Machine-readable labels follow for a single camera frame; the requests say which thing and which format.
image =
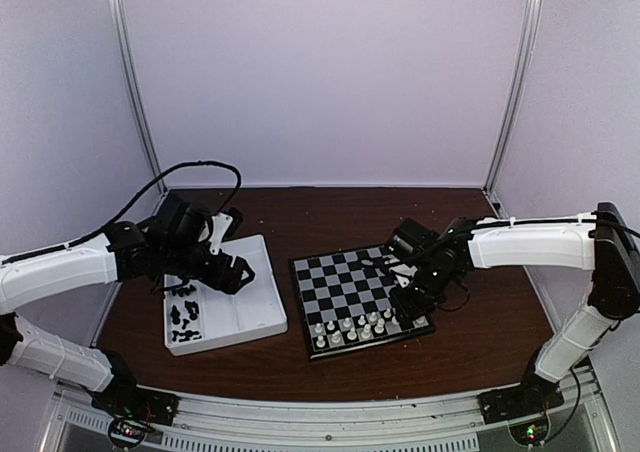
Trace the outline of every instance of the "robotic arm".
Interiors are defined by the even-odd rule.
[[[522,382],[479,396],[485,423],[540,413],[563,404],[560,379],[607,331],[640,308],[640,254],[629,230],[610,203],[598,204],[593,213],[556,219],[460,218],[443,234],[406,219],[387,246],[400,259],[395,264],[415,267],[415,273],[392,290],[392,305],[407,320],[428,314],[446,301],[450,281],[460,282],[477,269],[553,265],[593,271],[591,290],[532,357]],[[521,438],[523,445],[540,440],[537,434]]]
[[[94,405],[114,416],[143,421],[151,414],[154,422],[170,424],[175,396],[138,388],[117,354],[73,344],[14,311],[81,286],[164,274],[236,294],[255,274],[242,257],[220,251],[220,244],[241,222],[235,209],[212,218],[206,207],[170,193],[158,213],[139,224],[116,222],[75,246],[0,256],[0,365],[19,365],[78,384],[92,395]]]

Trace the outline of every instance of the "dark brown tabletop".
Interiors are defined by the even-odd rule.
[[[212,210],[224,193],[184,191]],[[455,217],[488,216],[491,209],[471,189],[243,189],[233,205],[245,215],[237,236],[266,239],[288,332],[174,357],[163,344],[161,296],[149,294],[148,280],[131,281],[98,345],[119,352],[141,384],[260,400],[424,397],[517,382],[551,337],[524,270],[504,267],[468,274],[471,300],[455,313],[436,311],[431,335],[310,362],[288,259],[383,243],[403,217],[440,231]],[[448,295],[447,306],[464,298],[455,286]]]

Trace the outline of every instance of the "white wall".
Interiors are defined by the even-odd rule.
[[[150,179],[107,0],[0,0],[0,255],[93,230]],[[153,193],[133,214],[150,213]],[[88,343],[109,287],[19,313]],[[0,368],[0,448],[34,450],[53,383]]]
[[[276,186],[483,184],[524,2],[124,0],[162,166]]]
[[[497,194],[509,214],[618,205],[640,228],[640,0],[544,0],[523,103]],[[564,320],[589,274],[537,269]],[[593,353],[623,450],[640,443],[640,319]]]

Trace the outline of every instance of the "white tray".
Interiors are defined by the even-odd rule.
[[[165,292],[164,343],[173,355],[226,347],[287,331],[287,315],[273,277],[264,237],[254,235],[224,242],[222,250],[231,256],[243,257],[256,273],[255,279],[236,295],[224,294],[197,281],[191,282],[196,291],[188,297],[174,297],[171,292]],[[165,276],[165,286],[179,283],[177,277]],[[182,322],[179,325],[172,323],[171,309],[175,305],[181,319],[189,319],[185,301],[198,304],[199,316],[187,324],[186,330],[200,332],[201,338],[179,342],[178,337],[173,341],[174,330],[185,330]]]

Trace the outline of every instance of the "vertical metal post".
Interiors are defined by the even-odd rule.
[[[140,95],[140,86],[138,85],[138,79],[133,65],[131,44],[129,42],[129,34],[127,32],[127,24],[124,15],[124,5],[122,0],[109,0],[109,6],[111,8],[111,15],[113,16],[113,25],[120,44],[122,65],[124,67],[129,100],[131,102],[136,127],[138,129],[138,134],[140,135],[140,141],[142,142],[142,148],[147,160],[147,165],[155,177],[159,175],[162,170],[158,161],[158,155],[156,154],[156,150],[153,146],[153,140],[151,139],[149,124],[142,104],[142,96]],[[164,180],[160,180],[156,183],[156,187],[160,195],[167,190],[167,185]]]
[[[516,67],[513,72],[513,80],[511,82],[511,89],[509,91],[509,100],[507,101],[507,108],[502,119],[502,126],[500,128],[498,143],[496,145],[496,150],[493,155],[493,160],[491,161],[489,174],[487,175],[487,180],[484,186],[485,193],[490,200],[495,199],[494,192],[498,174],[500,173],[500,168],[502,167],[502,164],[504,162],[509,138],[511,137],[511,133],[513,132],[518,108],[520,107],[522,91],[524,90],[525,76],[527,73],[527,69],[529,68],[529,61],[533,52],[536,33],[538,31],[541,6],[542,0],[527,0],[525,6],[524,22],[522,24],[522,35],[520,37],[520,48],[518,50]]]

